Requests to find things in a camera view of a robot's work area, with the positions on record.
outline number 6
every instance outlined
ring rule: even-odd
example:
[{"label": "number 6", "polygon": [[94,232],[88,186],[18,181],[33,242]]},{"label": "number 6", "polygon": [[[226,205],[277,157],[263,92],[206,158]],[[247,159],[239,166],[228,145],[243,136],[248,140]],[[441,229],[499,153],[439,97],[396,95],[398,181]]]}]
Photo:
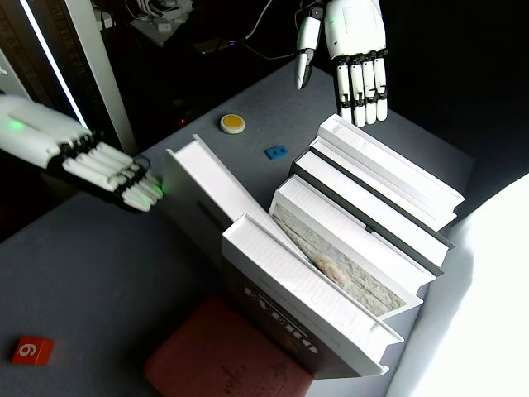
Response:
[{"label": "number 6", "polygon": [[20,346],[18,349],[18,354],[21,356],[33,356],[36,353],[36,346],[31,343],[26,343],[25,345]]}]

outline dark background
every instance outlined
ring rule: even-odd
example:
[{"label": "dark background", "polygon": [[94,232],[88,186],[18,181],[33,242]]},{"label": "dark background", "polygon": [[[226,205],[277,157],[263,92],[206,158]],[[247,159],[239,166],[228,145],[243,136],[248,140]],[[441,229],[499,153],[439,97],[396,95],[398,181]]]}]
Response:
[{"label": "dark background", "polygon": [[[136,12],[134,1],[128,1]],[[113,16],[115,26],[105,29],[102,37],[141,150],[293,59],[265,60],[241,45],[266,0],[196,0],[190,19],[164,48],[129,25],[132,18],[122,0],[94,3]],[[59,28],[54,26],[69,24],[60,23],[67,18],[61,4],[62,0],[32,2],[45,35],[57,36],[54,29]],[[522,45],[528,37],[523,23],[527,14],[522,2],[511,0],[493,7],[476,1],[383,0],[381,7],[389,49],[390,108],[476,159],[464,192],[467,199],[459,208],[460,216],[465,215],[529,171],[529,84]],[[293,53],[297,39],[294,14],[299,8],[298,0],[274,0],[246,44],[269,57]],[[298,22],[302,19],[299,13]],[[23,26],[13,25],[20,36]],[[208,55],[193,47],[211,39],[235,44]],[[324,40],[323,36],[314,65],[332,73]],[[82,63],[72,65],[66,71],[78,84]],[[89,86],[80,84],[79,92]],[[85,96],[88,109],[82,110],[97,117],[98,99]],[[100,118],[95,121],[97,127],[105,129],[107,120]],[[19,193],[2,199],[2,207],[9,208],[0,217],[2,239],[60,198],[40,182],[34,170],[5,155],[0,155],[0,161],[10,170],[7,181]]]}]

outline table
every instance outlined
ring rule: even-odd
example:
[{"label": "table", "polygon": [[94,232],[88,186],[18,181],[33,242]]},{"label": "table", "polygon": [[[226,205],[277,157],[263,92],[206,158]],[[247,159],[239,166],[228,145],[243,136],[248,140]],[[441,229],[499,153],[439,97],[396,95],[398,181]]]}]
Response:
[{"label": "table", "polygon": [[[153,146],[145,155],[163,172],[165,148],[200,137],[268,208],[290,162],[335,111],[332,78],[315,69],[297,92],[293,63]],[[226,113],[240,114],[244,133],[220,131]],[[394,112],[365,130],[459,191],[472,159]],[[285,145],[290,156],[269,160],[264,150]],[[155,208],[131,214],[77,194],[0,245],[0,390],[27,397],[156,396],[141,364],[200,302],[219,289],[215,270]],[[388,320],[407,338],[418,309]],[[46,367],[14,366],[20,336],[55,340]],[[404,343],[391,346],[380,377],[320,380],[308,397],[382,397]]]}]

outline brown leather book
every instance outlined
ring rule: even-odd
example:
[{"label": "brown leather book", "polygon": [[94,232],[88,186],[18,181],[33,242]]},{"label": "brown leather book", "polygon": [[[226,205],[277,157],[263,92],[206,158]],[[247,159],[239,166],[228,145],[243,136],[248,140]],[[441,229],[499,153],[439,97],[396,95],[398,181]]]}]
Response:
[{"label": "brown leather book", "polygon": [[302,397],[312,383],[220,297],[190,316],[146,362],[144,374],[165,397]]}]

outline yellow button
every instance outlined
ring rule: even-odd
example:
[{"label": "yellow button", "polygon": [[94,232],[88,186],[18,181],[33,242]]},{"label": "yellow button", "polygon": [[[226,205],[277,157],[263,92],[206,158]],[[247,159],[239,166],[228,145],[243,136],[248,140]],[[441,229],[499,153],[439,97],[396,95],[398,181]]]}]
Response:
[{"label": "yellow button", "polygon": [[238,134],[245,129],[245,121],[236,114],[227,114],[221,119],[221,129],[228,134]]}]

